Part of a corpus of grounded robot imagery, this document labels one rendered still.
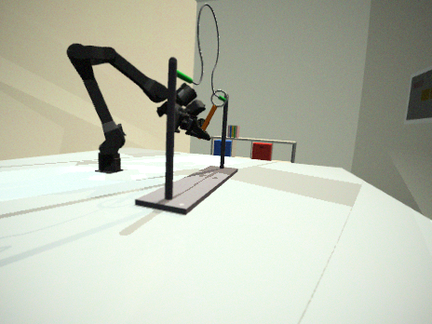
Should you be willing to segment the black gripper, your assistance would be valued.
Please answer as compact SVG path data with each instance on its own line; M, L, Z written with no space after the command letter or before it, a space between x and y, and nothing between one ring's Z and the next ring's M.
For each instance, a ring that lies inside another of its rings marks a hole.
M186 118L187 117L187 118ZM174 132L180 133L180 129L186 130L185 134L193 137L197 137L203 140L210 141L210 135L204 131L201 127L206 119L196 119L195 115L188 115L181 111L181 106L175 108L175 128Z

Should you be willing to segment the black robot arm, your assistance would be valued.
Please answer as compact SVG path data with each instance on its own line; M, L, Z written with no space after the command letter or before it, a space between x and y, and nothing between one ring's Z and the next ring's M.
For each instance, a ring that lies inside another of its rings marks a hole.
M155 103L168 99L168 88L140 72L132 63L119 55L114 48L83 46L73 43L68 47L66 54L79 76L83 79L88 95L101 120L105 142L99 145L98 169L95 172L112 174L124 171L121 169L121 158L118 150L125 145L125 135L127 134L124 133L122 125L117 125L113 120L94 77L92 65L111 63L120 73L138 85L144 94ZM195 98L196 92L185 83L182 83L177 89L175 108L186 106L184 109L181 107L181 111L189 116L195 115L197 119L197 115L205 111L206 107L202 101L194 101Z

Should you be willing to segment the orange handle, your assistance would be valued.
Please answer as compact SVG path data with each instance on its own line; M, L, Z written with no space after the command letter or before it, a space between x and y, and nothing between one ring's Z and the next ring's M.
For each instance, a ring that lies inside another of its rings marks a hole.
M212 93L212 95L211 95L211 102L212 102L213 105L212 105L212 107L211 107L211 109L210 109L210 111L209 111L209 114L208 114L206 120L204 121L204 123L203 123L203 125L202 125L202 127L201 127L204 131L206 130L206 128L207 128L207 126L208 126L208 124L209 124L209 122L210 122L210 120L211 120L213 114L215 113L217 107L222 107L222 106L224 106L224 105L226 104L226 102L227 102L227 95L226 95L226 93L225 93L224 91L222 91L222 90L216 90L214 93L217 93L217 92L222 92L222 93L224 93L224 95L225 95L225 102L224 102L222 105L217 105L217 104L215 104L214 101L213 101L213 96L214 96L214 94Z

